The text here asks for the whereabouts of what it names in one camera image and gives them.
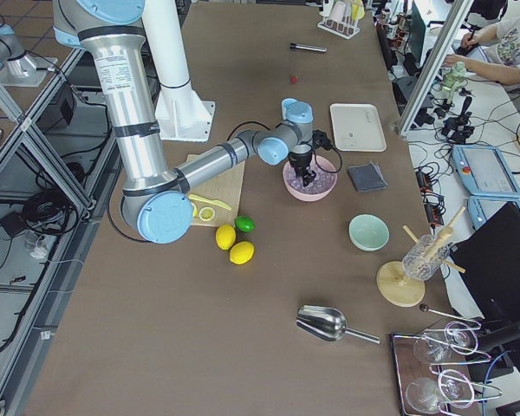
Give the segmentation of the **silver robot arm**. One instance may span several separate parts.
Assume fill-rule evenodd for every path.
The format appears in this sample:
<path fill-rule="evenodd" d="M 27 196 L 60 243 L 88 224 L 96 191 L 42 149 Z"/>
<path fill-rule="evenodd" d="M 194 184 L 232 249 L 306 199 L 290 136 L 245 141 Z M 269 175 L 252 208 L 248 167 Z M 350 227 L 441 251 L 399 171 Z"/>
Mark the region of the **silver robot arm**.
<path fill-rule="evenodd" d="M 15 79 L 27 79 L 36 73 L 35 61 L 28 56 L 14 30 L 0 25 L 0 70 L 6 68 Z"/>
<path fill-rule="evenodd" d="M 127 175 L 121 214 L 146 241 L 181 238 L 192 223 L 188 192 L 252 156 L 272 166 L 296 157 L 312 179 L 312 109 L 294 99 L 283 101 L 276 127 L 168 166 L 164 141 L 207 140 L 214 108 L 192 89 L 174 2 L 56 1 L 53 16 L 57 41 L 94 58 Z"/>

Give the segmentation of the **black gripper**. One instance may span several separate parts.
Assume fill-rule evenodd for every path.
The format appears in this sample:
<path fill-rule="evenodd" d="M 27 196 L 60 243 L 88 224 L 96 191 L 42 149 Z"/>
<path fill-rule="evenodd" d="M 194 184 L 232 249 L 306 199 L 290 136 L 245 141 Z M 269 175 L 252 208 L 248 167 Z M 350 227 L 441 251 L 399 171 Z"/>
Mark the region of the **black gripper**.
<path fill-rule="evenodd" d="M 310 146 L 300 146 L 288 154 L 290 166 L 293 168 L 296 177 L 302 178 L 304 187 L 309 186 L 315 180 L 315 172 L 310 167 L 312 156 L 313 151 Z"/>

